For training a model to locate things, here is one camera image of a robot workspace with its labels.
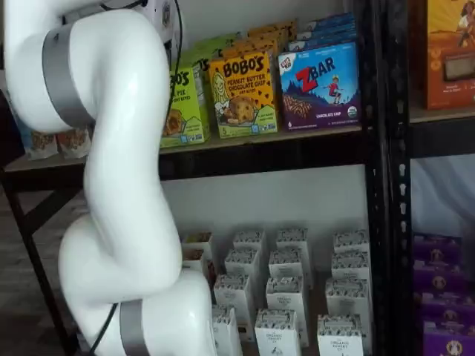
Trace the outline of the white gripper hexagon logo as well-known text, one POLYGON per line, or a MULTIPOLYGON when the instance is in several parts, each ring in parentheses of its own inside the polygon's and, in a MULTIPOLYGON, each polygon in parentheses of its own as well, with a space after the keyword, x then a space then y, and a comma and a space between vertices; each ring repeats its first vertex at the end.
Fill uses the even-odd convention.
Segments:
POLYGON ((176 4, 172 0, 148 0, 144 7, 144 16, 152 23, 164 44, 174 38, 176 12, 176 4))

